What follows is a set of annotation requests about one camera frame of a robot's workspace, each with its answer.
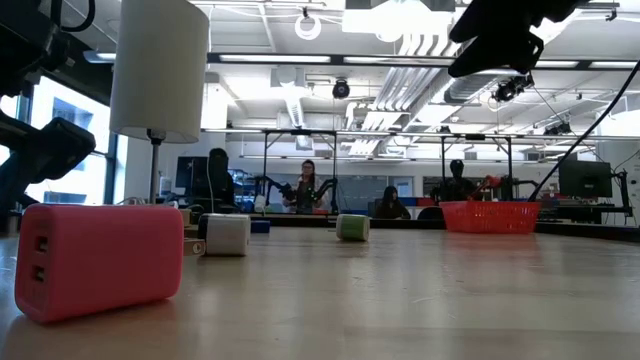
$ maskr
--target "lamp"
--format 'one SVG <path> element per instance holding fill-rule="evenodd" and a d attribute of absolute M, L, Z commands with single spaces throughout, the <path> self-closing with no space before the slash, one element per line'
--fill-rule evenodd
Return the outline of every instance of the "lamp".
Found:
<path fill-rule="evenodd" d="M 151 140 L 152 204 L 160 144 L 198 141 L 208 32 L 207 16 L 185 0 L 121 5 L 109 127 Z"/>

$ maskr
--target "plastic basket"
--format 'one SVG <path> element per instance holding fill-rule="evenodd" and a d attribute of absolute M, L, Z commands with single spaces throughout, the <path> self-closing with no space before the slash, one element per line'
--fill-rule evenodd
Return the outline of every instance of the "plastic basket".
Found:
<path fill-rule="evenodd" d="M 536 202 L 452 201 L 440 203 L 447 231 L 529 234 L 540 211 Z"/>

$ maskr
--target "pink block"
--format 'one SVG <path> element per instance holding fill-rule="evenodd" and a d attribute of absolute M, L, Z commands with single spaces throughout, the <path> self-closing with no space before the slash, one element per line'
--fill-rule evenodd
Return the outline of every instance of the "pink block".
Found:
<path fill-rule="evenodd" d="M 32 205 L 22 219 L 15 297 L 40 323 L 175 295 L 184 227 L 164 206 Z"/>

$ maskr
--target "table surface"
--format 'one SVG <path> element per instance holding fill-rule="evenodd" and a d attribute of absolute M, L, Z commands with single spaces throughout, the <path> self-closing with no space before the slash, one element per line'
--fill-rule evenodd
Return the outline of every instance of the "table surface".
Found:
<path fill-rule="evenodd" d="M 272 228 L 185 258 L 177 296 L 39 326 L 0 241 L 1 359 L 640 358 L 640 248 L 549 235 Z"/>

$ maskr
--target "woman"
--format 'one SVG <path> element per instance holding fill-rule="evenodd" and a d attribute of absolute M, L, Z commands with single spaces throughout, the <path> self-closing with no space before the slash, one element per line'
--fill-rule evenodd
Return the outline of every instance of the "woman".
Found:
<path fill-rule="evenodd" d="M 314 208 L 319 208 L 324 203 L 322 199 L 313 200 L 312 192 L 315 192 L 320 185 L 320 181 L 316 176 L 316 164 L 311 160 L 305 160 L 302 163 L 302 174 L 298 178 L 298 186 L 294 189 L 296 199 L 289 201 L 282 199 L 284 206 L 289 206 L 292 212 L 298 214 L 313 214 Z"/>
<path fill-rule="evenodd" d="M 384 189 L 382 203 L 376 209 L 377 219 L 411 219 L 411 214 L 398 200 L 398 190 L 394 186 Z"/>

